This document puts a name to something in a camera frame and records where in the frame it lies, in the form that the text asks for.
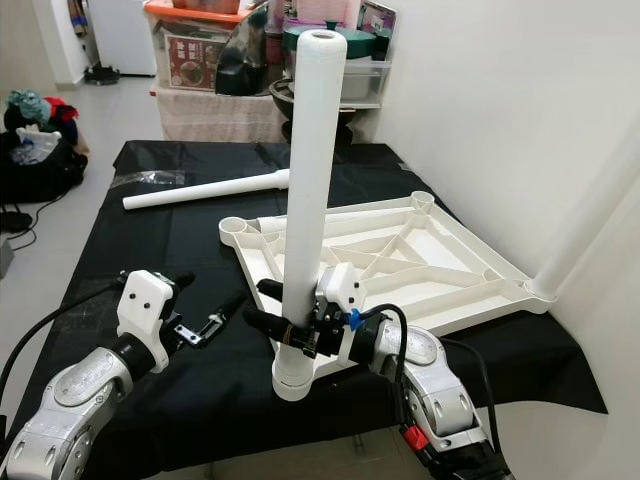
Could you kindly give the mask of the white plastic table top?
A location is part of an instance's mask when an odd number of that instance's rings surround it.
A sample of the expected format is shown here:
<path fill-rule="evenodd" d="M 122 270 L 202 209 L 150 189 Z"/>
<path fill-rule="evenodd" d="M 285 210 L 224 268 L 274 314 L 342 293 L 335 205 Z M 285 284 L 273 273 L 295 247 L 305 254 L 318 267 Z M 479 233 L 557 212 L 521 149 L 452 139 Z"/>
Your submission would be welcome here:
<path fill-rule="evenodd" d="M 330 207 L 326 215 L 338 212 L 378 214 L 335 224 L 340 230 L 330 237 L 323 233 L 321 271 L 339 262 L 356 266 L 365 293 L 362 314 L 396 305 L 411 326 L 443 335 L 517 311 L 544 314 L 552 303 L 530 293 L 531 276 L 463 227 L 428 192 Z M 253 305 L 284 317 L 282 303 L 257 303 L 255 284 L 264 278 L 283 283 L 285 233 L 259 233 L 248 220 L 253 219 L 221 219 L 219 237 L 236 251 Z"/>

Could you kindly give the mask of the clear plastic wrap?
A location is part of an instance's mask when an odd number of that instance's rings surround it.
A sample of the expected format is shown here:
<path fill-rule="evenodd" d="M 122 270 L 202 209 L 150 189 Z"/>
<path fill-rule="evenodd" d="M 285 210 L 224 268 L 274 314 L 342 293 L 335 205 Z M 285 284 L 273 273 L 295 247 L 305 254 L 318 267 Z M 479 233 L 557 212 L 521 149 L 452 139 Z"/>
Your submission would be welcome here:
<path fill-rule="evenodd" d="M 127 186 L 131 183 L 156 184 L 156 186 L 186 186 L 186 173 L 182 170 L 147 170 L 116 175 L 111 187 Z"/>

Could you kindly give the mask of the beige cloth covered table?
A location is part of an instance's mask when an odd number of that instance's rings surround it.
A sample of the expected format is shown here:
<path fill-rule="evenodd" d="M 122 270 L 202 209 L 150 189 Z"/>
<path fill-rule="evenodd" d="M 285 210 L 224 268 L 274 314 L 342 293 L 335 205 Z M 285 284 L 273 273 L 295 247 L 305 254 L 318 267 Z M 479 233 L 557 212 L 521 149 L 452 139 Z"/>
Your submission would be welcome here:
<path fill-rule="evenodd" d="M 225 96 L 154 88 L 161 129 L 170 141 L 282 143 L 283 114 L 270 96 Z"/>

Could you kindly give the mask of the black router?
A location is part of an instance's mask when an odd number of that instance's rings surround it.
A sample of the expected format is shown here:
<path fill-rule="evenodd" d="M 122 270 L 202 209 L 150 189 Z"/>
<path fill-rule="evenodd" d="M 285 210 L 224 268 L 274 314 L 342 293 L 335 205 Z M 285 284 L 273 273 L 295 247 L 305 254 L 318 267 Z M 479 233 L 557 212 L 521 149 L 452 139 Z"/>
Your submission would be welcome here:
<path fill-rule="evenodd" d="M 35 218 L 23 212 L 17 205 L 3 205 L 0 211 L 1 233 L 20 234 L 27 232 L 35 224 Z"/>

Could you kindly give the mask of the black suitcase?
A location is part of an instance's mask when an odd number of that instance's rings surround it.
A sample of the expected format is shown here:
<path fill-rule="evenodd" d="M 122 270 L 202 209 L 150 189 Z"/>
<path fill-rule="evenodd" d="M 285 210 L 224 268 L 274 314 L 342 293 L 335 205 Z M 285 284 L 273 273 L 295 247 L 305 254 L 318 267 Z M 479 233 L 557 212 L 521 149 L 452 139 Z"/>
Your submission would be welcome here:
<path fill-rule="evenodd" d="M 10 160 L 10 152 L 18 142 L 17 129 L 0 134 L 1 204 L 52 201 L 82 183 L 88 157 L 79 154 L 63 137 L 44 163 L 35 165 L 18 165 Z"/>

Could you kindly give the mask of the white plastic bag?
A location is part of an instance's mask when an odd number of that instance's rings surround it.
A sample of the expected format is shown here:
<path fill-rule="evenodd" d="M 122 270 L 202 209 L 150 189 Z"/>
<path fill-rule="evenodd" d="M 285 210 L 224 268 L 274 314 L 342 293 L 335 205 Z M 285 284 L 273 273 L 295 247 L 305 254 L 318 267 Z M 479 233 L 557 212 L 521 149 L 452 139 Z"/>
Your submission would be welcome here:
<path fill-rule="evenodd" d="M 29 127 L 20 127 L 15 134 L 19 142 L 10 152 L 10 160 L 18 165 L 44 163 L 61 142 L 61 133 L 56 131 L 32 131 Z"/>

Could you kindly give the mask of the red printed cardboard box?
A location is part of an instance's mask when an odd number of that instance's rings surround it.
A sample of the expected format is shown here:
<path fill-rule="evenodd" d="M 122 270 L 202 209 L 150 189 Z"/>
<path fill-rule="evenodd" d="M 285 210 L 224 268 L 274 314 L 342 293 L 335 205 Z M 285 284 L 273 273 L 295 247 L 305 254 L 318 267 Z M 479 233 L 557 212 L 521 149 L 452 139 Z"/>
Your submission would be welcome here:
<path fill-rule="evenodd" d="M 227 33 L 195 37 L 165 33 L 159 55 L 160 86 L 170 90 L 214 91 L 221 50 L 228 40 Z"/>

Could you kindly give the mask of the black mop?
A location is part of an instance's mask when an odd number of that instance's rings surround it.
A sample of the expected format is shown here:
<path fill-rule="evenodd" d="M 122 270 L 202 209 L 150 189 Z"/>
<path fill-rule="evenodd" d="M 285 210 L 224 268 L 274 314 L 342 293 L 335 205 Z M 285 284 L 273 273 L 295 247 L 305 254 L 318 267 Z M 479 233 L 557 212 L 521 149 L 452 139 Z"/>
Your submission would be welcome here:
<path fill-rule="evenodd" d="M 93 17 L 90 9 L 90 0 L 76 0 L 79 13 L 84 18 L 84 46 L 86 46 L 86 55 L 90 64 L 84 70 L 84 79 L 87 83 L 95 84 L 95 86 L 109 86 L 119 82 L 122 73 L 114 67 L 109 67 L 102 60 L 102 54 L 99 47 L 99 38 L 97 38 L 96 24 L 93 23 Z"/>

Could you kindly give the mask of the clear plastic container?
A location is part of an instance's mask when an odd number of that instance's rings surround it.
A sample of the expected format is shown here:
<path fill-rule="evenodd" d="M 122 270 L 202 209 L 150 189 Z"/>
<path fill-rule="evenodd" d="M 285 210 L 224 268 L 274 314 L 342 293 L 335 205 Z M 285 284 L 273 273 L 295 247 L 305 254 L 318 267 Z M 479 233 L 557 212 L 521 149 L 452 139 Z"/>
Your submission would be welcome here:
<path fill-rule="evenodd" d="M 284 100 L 293 99 L 293 79 L 296 77 L 297 56 L 288 56 L 289 63 L 284 77 L 273 86 L 274 93 L 280 93 Z M 390 70 L 389 61 L 367 58 L 348 59 L 344 68 L 340 87 L 340 108 L 376 109 L 381 106 L 381 97 Z"/>

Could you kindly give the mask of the white cabinet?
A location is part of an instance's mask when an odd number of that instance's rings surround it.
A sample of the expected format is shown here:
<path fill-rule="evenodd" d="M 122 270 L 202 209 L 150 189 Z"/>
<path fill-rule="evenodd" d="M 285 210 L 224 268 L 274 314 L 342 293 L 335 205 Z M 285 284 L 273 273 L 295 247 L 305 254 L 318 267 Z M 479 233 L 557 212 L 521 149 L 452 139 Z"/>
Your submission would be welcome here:
<path fill-rule="evenodd" d="M 157 74 L 145 4 L 146 0 L 86 0 L 99 63 L 123 76 L 154 78 Z"/>

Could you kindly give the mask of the green lidded pot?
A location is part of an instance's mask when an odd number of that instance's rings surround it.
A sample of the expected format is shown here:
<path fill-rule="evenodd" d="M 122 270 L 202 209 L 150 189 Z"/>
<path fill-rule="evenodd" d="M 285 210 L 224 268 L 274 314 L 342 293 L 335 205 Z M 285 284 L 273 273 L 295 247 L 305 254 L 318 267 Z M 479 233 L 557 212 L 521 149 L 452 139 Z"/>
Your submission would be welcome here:
<path fill-rule="evenodd" d="M 324 26 L 288 26 L 284 29 L 282 45 L 285 50 L 297 51 L 297 42 L 303 32 L 311 29 L 325 29 L 337 33 L 347 41 L 346 55 L 348 59 L 370 58 L 374 54 L 376 37 L 374 33 L 361 31 L 361 29 L 351 29 L 340 27 L 335 22 L 326 22 Z"/>

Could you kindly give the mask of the orange plastic lid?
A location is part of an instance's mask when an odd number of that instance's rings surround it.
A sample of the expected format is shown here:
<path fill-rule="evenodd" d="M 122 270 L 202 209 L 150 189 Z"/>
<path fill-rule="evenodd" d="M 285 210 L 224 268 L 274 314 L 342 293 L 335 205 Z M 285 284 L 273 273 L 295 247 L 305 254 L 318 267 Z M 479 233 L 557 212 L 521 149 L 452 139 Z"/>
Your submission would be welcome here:
<path fill-rule="evenodd" d="M 251 13 L 251 10 L 241 9 L 234 14 L 202 12 L 202 10 L 177 8 L 172 0 L 147 0 L 143 5 L 143 12 L 161 20 L 195 20 L 195 22 L 212 24 L 212 26 L 234 28 Z"/>

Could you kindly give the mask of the pink plastic container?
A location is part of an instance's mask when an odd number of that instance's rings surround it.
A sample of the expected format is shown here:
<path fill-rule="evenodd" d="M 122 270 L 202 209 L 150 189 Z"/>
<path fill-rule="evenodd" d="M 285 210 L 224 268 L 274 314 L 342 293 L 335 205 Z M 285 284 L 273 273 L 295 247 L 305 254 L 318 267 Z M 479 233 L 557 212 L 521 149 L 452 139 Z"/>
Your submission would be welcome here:
<path fill-rule="evenodd" d="M 361 0 L 292 0 L 296 23 L 320 26 L 334 20 L 338 26 L 349 27 L 357 17 Z"/>

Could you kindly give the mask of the dark printed box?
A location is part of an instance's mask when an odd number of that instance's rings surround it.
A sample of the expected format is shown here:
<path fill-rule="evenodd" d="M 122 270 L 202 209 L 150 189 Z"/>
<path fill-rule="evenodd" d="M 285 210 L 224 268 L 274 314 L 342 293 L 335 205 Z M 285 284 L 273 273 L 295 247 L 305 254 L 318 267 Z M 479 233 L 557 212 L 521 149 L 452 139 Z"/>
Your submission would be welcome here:
<path fill-rule="evenodd" d="M 387 46 L 394 35 L 397 12 L 378 0 L 360 0 L 357 29 L 375 36 L 380 44 Z"/>

